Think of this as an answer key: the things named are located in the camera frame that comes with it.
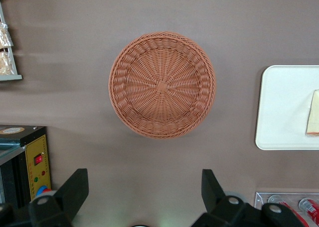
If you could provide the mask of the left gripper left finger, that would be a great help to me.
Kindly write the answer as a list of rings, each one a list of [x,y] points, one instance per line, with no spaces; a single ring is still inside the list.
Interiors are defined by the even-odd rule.
[[[89,194],[88,170],[77,169],[55,192],[40,194],[28,206],[33,227],[71,227]]]

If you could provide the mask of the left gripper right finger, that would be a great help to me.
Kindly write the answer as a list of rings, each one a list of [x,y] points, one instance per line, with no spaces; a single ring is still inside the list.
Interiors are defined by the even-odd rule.
[[[259,211],[242,199],[226,195],[210,169],[202,170],[201,196],[206,208],[194,227],[258,227]]]

